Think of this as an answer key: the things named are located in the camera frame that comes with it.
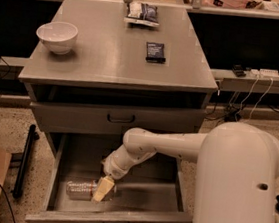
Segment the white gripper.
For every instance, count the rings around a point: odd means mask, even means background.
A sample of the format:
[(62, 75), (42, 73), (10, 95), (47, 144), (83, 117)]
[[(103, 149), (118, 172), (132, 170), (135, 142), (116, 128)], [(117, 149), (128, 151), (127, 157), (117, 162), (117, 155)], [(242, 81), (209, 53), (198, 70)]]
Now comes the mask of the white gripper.
[(114, 181), (122, 179), (129, 171), (127, 165), (121, 166), (114, 154), (107, 156), (102, 162), (103, 173), (107, 176), (100, 178), (93, 193), (92, 201), (101, 202), (114, 187)]

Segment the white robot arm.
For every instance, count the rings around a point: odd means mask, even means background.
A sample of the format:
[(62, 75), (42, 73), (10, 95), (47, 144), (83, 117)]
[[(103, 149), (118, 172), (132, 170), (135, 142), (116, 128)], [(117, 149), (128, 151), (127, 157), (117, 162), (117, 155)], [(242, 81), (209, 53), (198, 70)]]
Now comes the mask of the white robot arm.
[(156, 134), (139, 127), (102, 162), (100, 202), (131, 167), (155, 154), (197, 163), (193, 223), (275, 223), (279, 140), (245, 123), (224, 123), (206, 134)]

